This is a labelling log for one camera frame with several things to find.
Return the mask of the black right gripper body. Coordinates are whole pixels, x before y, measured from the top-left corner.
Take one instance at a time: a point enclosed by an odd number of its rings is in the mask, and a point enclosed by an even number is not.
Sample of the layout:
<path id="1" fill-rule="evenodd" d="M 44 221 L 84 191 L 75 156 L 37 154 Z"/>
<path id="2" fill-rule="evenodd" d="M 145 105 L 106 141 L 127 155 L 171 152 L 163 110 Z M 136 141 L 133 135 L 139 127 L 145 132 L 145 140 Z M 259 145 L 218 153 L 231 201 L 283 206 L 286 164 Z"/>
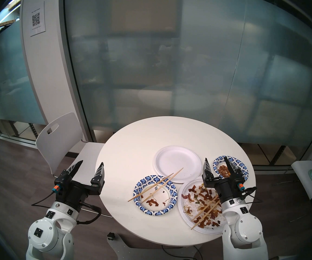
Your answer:
<path id="1" fill-rule="evenodd" d="M 234 198 L 240 198 L 242 191 L 238 184 L 244 184 L 245 179 L 213 179 L 209 181 L 209 188 L 214 188 L 219 195 L 221 204 Z"/>

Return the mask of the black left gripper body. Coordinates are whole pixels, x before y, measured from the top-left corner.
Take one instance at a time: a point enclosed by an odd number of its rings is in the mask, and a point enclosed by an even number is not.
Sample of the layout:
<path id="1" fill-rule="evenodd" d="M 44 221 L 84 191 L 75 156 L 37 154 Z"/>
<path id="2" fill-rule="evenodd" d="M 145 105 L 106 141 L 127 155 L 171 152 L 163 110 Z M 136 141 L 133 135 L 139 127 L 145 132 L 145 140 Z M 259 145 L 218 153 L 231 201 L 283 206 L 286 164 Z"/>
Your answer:
<path id="1" fill-rule="evenodd" d="M 59 185 L 60 189 L 56 193 L 56 201 L 66 204 L 79 212 L 82 208 L 80 202 L 84 202 L 89 196 L 89 190 L 76 181 L 64 182 L 62 179 L 56 178 L 55 185 Z"/>

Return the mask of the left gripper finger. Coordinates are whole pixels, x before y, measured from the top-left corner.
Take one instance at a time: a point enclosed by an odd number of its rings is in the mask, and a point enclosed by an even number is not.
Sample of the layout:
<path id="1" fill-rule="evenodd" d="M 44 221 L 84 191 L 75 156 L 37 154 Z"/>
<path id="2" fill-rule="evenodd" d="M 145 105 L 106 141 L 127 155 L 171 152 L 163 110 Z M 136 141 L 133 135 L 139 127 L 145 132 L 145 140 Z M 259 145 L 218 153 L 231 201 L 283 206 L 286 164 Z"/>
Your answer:
<path id="1" fill-rule="evenodd" d="M 104 163 L 102 162 L 91 179 L 91 192 L 100 195 L 104 186 Z"/>
<path id="2" fill-rule="evenodd" d="M 78 161 L 76 164 L 72 165 L 68 169 L 63 170 L 59 175 L 59 184 L 70 184 L 82 163 L 83 160 Z"/>

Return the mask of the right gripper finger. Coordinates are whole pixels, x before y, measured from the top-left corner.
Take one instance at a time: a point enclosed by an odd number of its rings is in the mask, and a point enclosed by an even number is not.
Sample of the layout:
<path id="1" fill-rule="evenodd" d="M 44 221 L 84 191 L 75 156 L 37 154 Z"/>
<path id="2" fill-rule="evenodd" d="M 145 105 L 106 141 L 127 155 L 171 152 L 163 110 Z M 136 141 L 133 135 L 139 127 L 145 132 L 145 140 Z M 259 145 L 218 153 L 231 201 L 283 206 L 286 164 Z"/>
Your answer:
<path id="1" fill-rule="evenodd" d="M 202 179 L 204 187 L 215 187 L 215 177 L 211 172 L 209 162 L 207 158 L 205 158 L 203 170 L 202 170 Z"/>
<path id="2" fill-rule="evenodd" d="M 241 169 L 232 163 L 227 157 L 225 157 L 225 163 L 227 165 L 228 171 L 230 172 L 230 181 L 232 183 L 244 183 L 244 177 Z"/>

